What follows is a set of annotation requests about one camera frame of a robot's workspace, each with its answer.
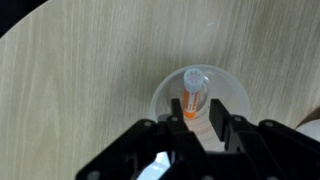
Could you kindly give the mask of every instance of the round table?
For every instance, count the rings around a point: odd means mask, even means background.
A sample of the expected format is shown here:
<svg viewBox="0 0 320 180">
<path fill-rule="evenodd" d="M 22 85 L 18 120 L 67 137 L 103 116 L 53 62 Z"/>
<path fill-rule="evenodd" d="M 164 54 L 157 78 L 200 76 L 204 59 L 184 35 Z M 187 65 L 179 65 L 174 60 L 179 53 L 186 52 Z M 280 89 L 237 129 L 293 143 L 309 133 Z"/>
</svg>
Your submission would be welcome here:
<svg viewBox="0 0 320 180">
<path fill-rule="evenodd" d="M 1 179 L 73 179 L 174 70 L 225 69 L 251 121 L 320 104 L 318 0 L 51 0 L 0 39 Z"/>
</svg>

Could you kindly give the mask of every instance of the clear plastic bowl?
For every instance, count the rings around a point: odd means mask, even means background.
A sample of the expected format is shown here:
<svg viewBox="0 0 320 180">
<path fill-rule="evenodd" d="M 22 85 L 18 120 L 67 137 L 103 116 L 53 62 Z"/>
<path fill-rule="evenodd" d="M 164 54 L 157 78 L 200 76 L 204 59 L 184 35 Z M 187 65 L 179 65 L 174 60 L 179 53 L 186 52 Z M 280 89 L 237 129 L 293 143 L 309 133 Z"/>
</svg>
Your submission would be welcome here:
<svg viewBox="0 0 320 180">
<path fill-rule="evenodd" d="M 207 151 L 223 150 L 221 143 L 209 121 L 211 99 L 220 99 L 231 114 L 238 114 L 250 119 L 249 99 L 240 82 L 226 71 L 210 65 L 193 65 L 181 68 L 167 78 L 155 91 L 149 110 L 149 118 L 158 120 L 162 114 L 170 114 L 171 99 L 179 98 L 183 102 L 183 75 L 189 68 L 200 69 L 205 81 L 200 90 L 197 115 L 193 120 L 185 120 L 188 128 L 195 132 L 202 146 Z"/>
</svg>

